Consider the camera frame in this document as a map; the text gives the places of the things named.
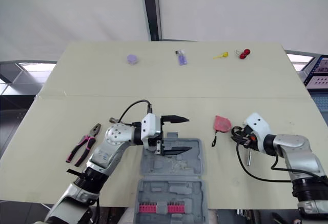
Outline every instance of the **gray tool case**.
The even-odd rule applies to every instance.
[[[145,177],[138,184],[134,223],[208,223],[205,185],[199,178],[203,166],[201,141],[178,138],[178,133],[170,132],[163,145],[166,150],[180,146],[192,149],[172,157],[143,150],[141,174]]]

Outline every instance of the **table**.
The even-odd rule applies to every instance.
[[[252,50],[245,60],[232,54],[232,49],[244,48]],[[188,64],[179,66],[168,49],[184,49]],[[229,58],[213,59],[226,49],[231,53]],[[125,62],[130,53],[140,59],[135,66]],[[197,61],[194,54],[204,57]],[[108,118],[119,117],[140,98],[148,99],[157,115],[190,119],[163,128],[177,131],[179,137],[203,141],[202,179],[209,208],[294,209],[297,203],[291,184],[261,182],[243,172],[229,133],[218,133],[216,147],[211,147],[216,114],[240,125],[252,112],[258,112],[273,133],[306,136],[323,167],[328,168],[326,124],[278,44],[74,43],[59,60],[1,158],[0,176],[6,180],[0,185],[0,199],[55,203],[76,178],[66,170],[82,169],[65,163],[80,137],[99,122],[99,144],[110,125]],[[141,120],[145,110],[141,104],[131,109],[126,122]],[[142,147],[127,149],[101,191],[102,206],[134,206],[137,182],[142,178],[141,151]],[[254,152],[250,171],[266,178],[288,179],[287,173],[270,170],[273,161],[273,157]],[[284,167],[283,160],[279,166]]]

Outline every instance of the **white tent ceiling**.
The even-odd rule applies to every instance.
[[[159,0],[162,38],[327,53],[328,0]],[[0,0],[0,61],[58,60],[72,40],[150,40],[144,0]]]
[[[72,40],[149,40],[144,0],[0,0],[0,61],[58,60]]]
[[[328,54],[328,0],[159,0],[162,38],[279,42]]]

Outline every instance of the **red cherry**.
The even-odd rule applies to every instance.
[[[250,49],[245,49],[243,53],[246,54],[246,55],[249,55],[251,53],[251,50]]]
[[[240,58],[240,59],[244,59],[246,56],[247,56],[247,55],[246,55],[245,53],[242,53],[242,54],[239,55],[239,58]]]

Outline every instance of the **red object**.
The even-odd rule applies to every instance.
[[[156,205],[139,205],[140,213],[156,213]]]
[[[184,205],[168,205],[168,212],[169,213],[185,213],[185,206]]]
[[[140,213],[156,213],[156,205],[139,205]],[[184,205],[168,205],[168,213],[185,213]]]
[[[246,56],[247,56],[247,55],[246,55],[245,53],[242,53],[242,54],[239,55],[239,58],[240,58],[240,59],[244,59],[244,58],[246,58]]]
[[[229,119],[216,115],[214,122],[214,129],[216,131],[226,133],[231,129],[231,122]]]
[[[251,50],[250,49],[245,49],[243,53],[246,54],[246,55],[249,55],[251,53]]]

